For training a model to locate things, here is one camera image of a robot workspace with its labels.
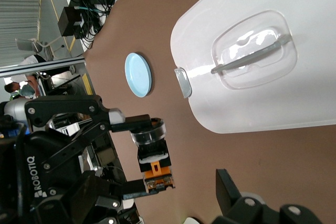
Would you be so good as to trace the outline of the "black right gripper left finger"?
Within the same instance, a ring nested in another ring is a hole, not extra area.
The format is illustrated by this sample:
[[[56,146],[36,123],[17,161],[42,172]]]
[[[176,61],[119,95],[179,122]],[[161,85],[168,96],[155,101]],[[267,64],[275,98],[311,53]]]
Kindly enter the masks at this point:
[[[62,195],[47,197],[32,205],[26,179],[17,179],[17,189],[1,188],[1,223],[85,223],[94,207],[95,174],[84,172]]]

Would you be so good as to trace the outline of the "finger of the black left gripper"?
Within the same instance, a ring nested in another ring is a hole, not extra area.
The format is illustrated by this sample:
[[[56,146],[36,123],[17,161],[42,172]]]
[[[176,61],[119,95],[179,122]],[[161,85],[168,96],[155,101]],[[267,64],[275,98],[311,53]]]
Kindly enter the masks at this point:
[[[136,223],[133,199],[145,194],[141,180],[121,185],[98,179],[94,187],[94,204],[86,217],[86,223]]]

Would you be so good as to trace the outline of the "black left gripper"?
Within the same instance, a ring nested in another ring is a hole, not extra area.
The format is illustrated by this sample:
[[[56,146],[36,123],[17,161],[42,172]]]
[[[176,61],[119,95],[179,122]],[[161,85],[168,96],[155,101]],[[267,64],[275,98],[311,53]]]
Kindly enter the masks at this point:
[[[92,121],[77,134],[58,131],[20,132],[15,143],[18,212],[27,214],[42,200],[67,192],[82,174],[78,156],[98,137],[111,132],[141,132],[151,128],[148,114],[125,117],[118,109],[107,109],[98,95],[52,95],[25,104],[28,120],[45,126],[53,116],[82,113]]]

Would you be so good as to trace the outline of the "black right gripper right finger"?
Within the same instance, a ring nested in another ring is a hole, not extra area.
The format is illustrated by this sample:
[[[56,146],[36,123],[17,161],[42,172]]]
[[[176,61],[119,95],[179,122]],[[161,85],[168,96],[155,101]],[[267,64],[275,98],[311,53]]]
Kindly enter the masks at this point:
[[[242,194],[226,169],[216,170],[216,198],[222,215],[214,223],[321,223],[308,208],[285,204],[273,210],[255,194]]]

